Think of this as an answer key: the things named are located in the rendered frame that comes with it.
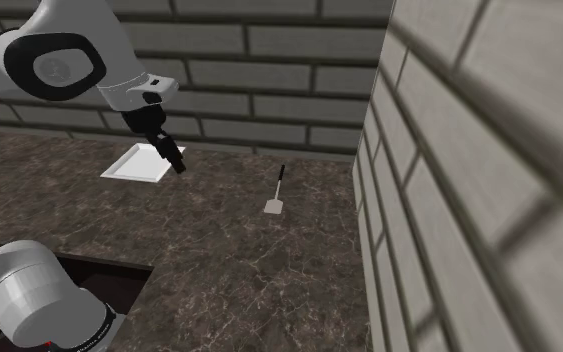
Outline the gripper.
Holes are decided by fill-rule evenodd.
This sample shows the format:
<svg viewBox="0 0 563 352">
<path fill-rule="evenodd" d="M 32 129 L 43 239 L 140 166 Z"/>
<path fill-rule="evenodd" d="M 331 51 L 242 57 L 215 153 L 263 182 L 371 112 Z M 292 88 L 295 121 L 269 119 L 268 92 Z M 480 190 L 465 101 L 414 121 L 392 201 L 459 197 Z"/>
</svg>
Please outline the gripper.
<svg viewBox="0 0 563 352">
<path fill-rule="evenodd" d="M 121 116 L 133 133 L 146 137 L 177 174 L 186 171 L 181 151 L 172 137 L 162 129 L 162 125 L 166 122 L 166 114 L 159 104 L 122 112 Z"/>
</svg>

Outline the white square plate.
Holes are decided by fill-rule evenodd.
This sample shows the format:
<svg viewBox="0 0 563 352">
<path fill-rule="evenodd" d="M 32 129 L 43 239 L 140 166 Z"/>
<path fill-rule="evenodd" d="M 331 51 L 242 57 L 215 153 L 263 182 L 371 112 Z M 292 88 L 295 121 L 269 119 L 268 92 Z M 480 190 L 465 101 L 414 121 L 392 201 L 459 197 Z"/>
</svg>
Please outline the white square plate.
<svg viewBox="0 0 563 352">
<path fill-rule="evenodd" d="M 158 183 L 171 163 L 151 144 L 136 143 L 102 174 L 102 178 Z"/>
</svg>

